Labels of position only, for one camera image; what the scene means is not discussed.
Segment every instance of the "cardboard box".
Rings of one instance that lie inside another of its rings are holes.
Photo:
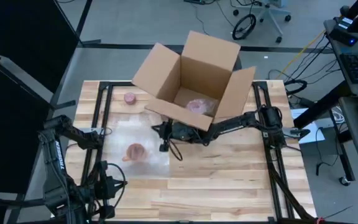
[[[207,131],[221,118],[242,114],[255,67],[232,72],[240,45],[191,31],[182,55],[155,44],[132,83],[155,96],[145,107]],[[214,99],[212,116],[186,109],[194,99]]]

